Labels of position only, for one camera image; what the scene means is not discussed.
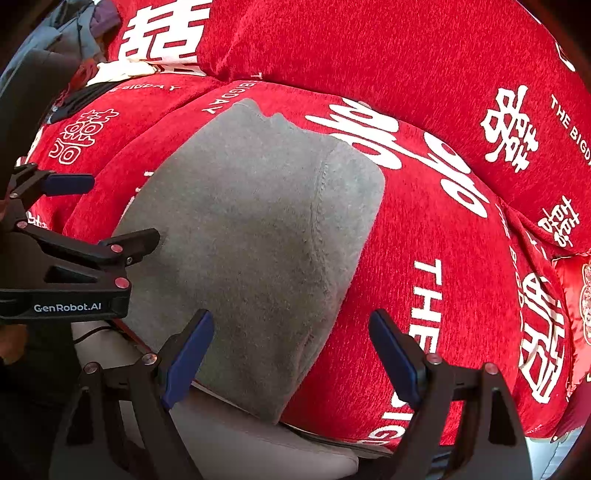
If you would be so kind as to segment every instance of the gray cloth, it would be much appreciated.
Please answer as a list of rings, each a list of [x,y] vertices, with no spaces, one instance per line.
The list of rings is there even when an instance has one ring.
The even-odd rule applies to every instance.
[[[78,60],[105,61],[102,50],[90,33],[95,10],[92,0],[64,0],[31,32],[0,76],[0,90],[25,54],[33,48],[72,56]]]
[[[197,379],[278,421],[324,347],[383,192],[379,167],[347,143],[237,103],[166,160],[117,228],[163,237],[129,269],[127,325],[158,349],[211,310]]]

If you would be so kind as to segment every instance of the black wire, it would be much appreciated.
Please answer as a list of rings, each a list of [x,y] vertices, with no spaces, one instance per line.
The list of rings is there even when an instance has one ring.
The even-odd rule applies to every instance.
[[[76,340],[74,340],[74,345],[77,344],[77,343],[83,342],[89,336],[94,335],[95,333],[100,332],[102,330],[115,330],[115,329],[113,327],[111,327],[110,325],[103,325],[101,327],[97,327],[95,329],[92,329],[90,332],[86,332],[80,338],[77,338]]]
[[[106,320],[106,322],[111,326],[111,328],[120,334],[125,340],[131,343],[137,343],[133,338],[131,338],[125,330],[123,330],[119,325],[117,325],[113,320]]]

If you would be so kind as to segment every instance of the red fabric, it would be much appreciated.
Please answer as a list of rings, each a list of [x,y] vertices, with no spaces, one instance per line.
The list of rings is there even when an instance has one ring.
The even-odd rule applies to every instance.
[[[118,151],[164,115],[219,85],[212,78],[173,74],[131,79],[74,117],[44,126],[28,161],[64,173],[98,175]],[[36,215],[47,218],[48,228],[62,232],[79,199],[42,197],[35,206]]]
[[[60,106],[65,98],[77,90],[80,90],[88,83],[92,77],[94,77],[99,71],[96,62],[93,59],[87,59],[80,64],[78,70],[70,80],[68,87],[64,90],[59,98],[55,101],[55,105]]]
[[[555,269],[564,289],[573,338],[573,381],[579,385],[591,369],[591,259],[576,255],[556,261]]]
[[[591,196],[585,185],[591,181],[591,97],[572,65],[561,59],[554,38],[517,1],[118,4],[124,27],[109,48],[110,58],[168,55],[182,61],[185,55],[220,80],[259,78],[367,102],[453,144],[495,193],[533,222],[539,238],[574,252],[590,247]],[[142,23],[147,10],[137,12],[148,7],[153,18],[173,13],[148,27]],[[206,20],[183,21],[191,8],[210,8],[202,15]],[[130,40],[123,38],[131,30],[139,53],[128,51]],[[137,39],[144,32],[142,44]],[[188,38],[190,47],[162,47],[164,41]],[[503,93],[516,96],[512,106],[521,104],[512,117],[518,123],[509,124],[506,116],[514,155],[504,148],[494,154],[502,143],[497,119],[488,118],[488,140],[481,125],[489,110],[501,111],[497,95],[508,104]],[[566,217],[560,210],[565,202],[570,202]]]
[[[497,363],[528,434],[551,434],[566,407],[570,374],[568,332],[559,332],[564,300],[548,260],[552,246],[529,236],[520,215],[470,173],[450,147],[409,124],[335,96],[235,82],[164,116],[115,149],[104,165],[98,150],[87,149],[77,165],[80,171],[100,170],[96,187],[79,199],[63,232],[91,242],[110,236],[151,172],[200,127],[244,98],[256,100],[265,115],[279,112],[302,128],[354,144],[382,166],[386,178],[381,210],[335,328],[282,419],[342,440],[389,447],[399,441],[408,426],[408,415],[401,414],[410,411],[392,403],[392,388],[367,334],[369,313],[383,307],[402,331],[412,329],[417,340],[419,333],[433,337],[437,332],[437,345],[434,338],[425,338],[425,348],[436,348],[453,364]],[[60,167],[42,155],[37,161],[42,168]],[[51,216],[65,217],[63,207],[54,205],[41,215],[48,223]],[[437,260],[439,280],[428,267],[437,269]],[[540,284],[543,293],[535,291]],[[436,312],[434,317],[413,318],[421,316],[425,295],[433,296],[426,305]],[[532,332],[540,338],[520,350],[522,339],[531,340]],[[548,337],[553,335],[557,342],[551,345]],[[530,386],[535,381],[520,373],[520,356],[521,363],[530,360],[530,376],[537,379],[541,356],[549,358],[552,350],[550,366],[555,368],[559,358],[563,364],[550,380],[542,375],[540,385]],[[394,419],[383,419],[386,412]],[[458,414],[458,409],[452,411],[446,442],[454,437]]]
[[[555,438],[582,427],[591,416],[591,374],[586,374],[582,383],[570,397],[569,406],[560,419]]]

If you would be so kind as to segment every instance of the white chinese character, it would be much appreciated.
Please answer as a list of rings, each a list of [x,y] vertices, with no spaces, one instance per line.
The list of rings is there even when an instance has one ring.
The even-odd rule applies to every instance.
[[[427,155],[423,157],[407,150],[392,135],[392,133],[398,132],[398,120],[377,113],[353,100],[343,98],[343,101],[346,105],[333,103],[329,105],[330,110],[334,112],[328,115],[330,118],[306,115],[306,120],[328,127],[328,132],[337,130],[334,133],[331,132],[330,136],[343,140],[349,145],[368,147],[376,154],[365,151],[362,153],[383,168],[400,170],[402,161],[406,163],[411,158],[418,160],[444,177],[440,179],[440,185],[450,198],[472,213],[482,218],[488,217],[483,202],[490,203],[490,201],[478,190],[479,187],[476,187],[474,180],[468,176],[471,173],[470,167],[448,145],[424,132],[423,140],[428,150]],[[212,107],[202,111],[214,115],[218,108],[221,107]]]
[[[564,363],[564,317],[557,311],[560,302],[543,289],[542,283],[547,281],[530,273],[522,282],[525,304],[547,322],[543,332],[524,323],[519,353],[519,368],[531,387],[532,397],[539,403],[550,401]]]
[[[489,109],[480,124],[490,143],[496,143],[499,136],[501,137],[501,143],[496,150],[485,155],[486,160],[496,161],[501,150],[505,148],[505,161],[511,162],[511,165],[515,167],[515,173],[525,170],[530,164],[527,160],[527,152],[524,151],[524,145],[527,146],[528,151],[538,150],[538,142],[535,139],[536,129],[529,124],[530,117],[520,112],[526,92],[527,87],[520,85],[517,89],[517,101],[515,102],[515,92],[499,88],[499,92],[496,94],[498,111]],[[508,124],[505,121],[506,115],[511,117]],[[513,129],[517,130],[517,136],[511,135]]]
[[[64,127],[63,132],[56,138],[49,156],[57,158],[57,161],[64,165],[73,164],[80,156],[83,147],[91,147],[95,144],[93,136],[103,130],[105,123],[118,115],[119,112],[115,112],[112,108],[104,112],[93,109],[83,113],[76,122]]]
[[[193,10],[193,7],[208,4],[211,0],[177,0],[157,8],[139,9],[128,23],[133,28],[123,34],[127,42],[119,49],[119,59],[158,64],[195,63],[203,25],[192,23],[208,19],[209,8]]]
[[[554,206],[551,213],[548,213],[546,209],[542,209],[545,217],[538,221],[538,226],[548,233],[554,232],[554,241],[561,247],[564,248],[567,244],[572,247],[570,233],[580,223],[579,214],[571,206],[572,199],[569,200],[562,195],[562,201],[562,204]]]

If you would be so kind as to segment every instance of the dark clothing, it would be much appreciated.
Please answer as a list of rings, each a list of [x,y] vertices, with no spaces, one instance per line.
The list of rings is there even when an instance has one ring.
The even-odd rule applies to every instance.
[[[33,48],[75,57],[82,61],[105,61],[105,56],[90,33],[90,20],[95,11],[92,0],[64,0],[27,37],[0,76],[0,90],[25,54]]]
[[[98,38],[119,25],[121,19],[115,4],[111,0],[100,0],[90,19],[91,35]]]
[[[121,80],[120,82],[94,83],[88,87],[84,87],[82,90],[72,93],[64,100],[61,106],[51,114],[47,123],[56,124],[63,119],[70,118],[80,112],[84,107],[90,105],[98,97],[104,95],[106,92],[124,81],[125,80]]]
[[[0,442],[0,468],[2,477],[10,480],[31,480],[27,472],[18,464],[8,446]]]
[[[28,330],[25,355],[0,367],[0,458],[12,459],[31,480],[45,480],[80,365],[68,323],[30,325]]]

